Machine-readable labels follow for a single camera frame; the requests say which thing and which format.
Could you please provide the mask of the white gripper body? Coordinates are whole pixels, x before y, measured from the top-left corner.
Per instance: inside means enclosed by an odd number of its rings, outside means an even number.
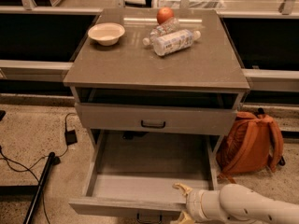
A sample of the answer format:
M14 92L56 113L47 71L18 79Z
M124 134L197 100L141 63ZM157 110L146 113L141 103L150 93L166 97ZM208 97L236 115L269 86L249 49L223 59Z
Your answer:
M189 215L196 222L207 221L202 207L202 197L205 192L200 189L193 189L186 197L186 208Z

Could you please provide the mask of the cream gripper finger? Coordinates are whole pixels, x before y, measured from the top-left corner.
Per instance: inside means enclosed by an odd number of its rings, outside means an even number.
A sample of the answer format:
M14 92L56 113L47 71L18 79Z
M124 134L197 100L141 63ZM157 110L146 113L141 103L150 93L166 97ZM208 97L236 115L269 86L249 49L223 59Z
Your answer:
M187 197L190 192L192 191L192 188L185 185L185 184L182 184L182 183L174 183L172 185L172 188L173 189L177 189L177 190L180 190L181 191L181 194L184 196L184 197Z
M177 220L172 220L170 224L194 224L195 221L191 218L191 216L185 212L182 211L178 217Z

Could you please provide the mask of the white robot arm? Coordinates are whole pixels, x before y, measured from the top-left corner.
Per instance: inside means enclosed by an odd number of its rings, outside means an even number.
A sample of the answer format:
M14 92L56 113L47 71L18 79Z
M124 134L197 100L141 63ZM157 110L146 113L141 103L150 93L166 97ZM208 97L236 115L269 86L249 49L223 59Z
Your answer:
M205 190L175 183L173 188L182 192L186 206L171 224L299 224L298 204L276 201L238 184Z

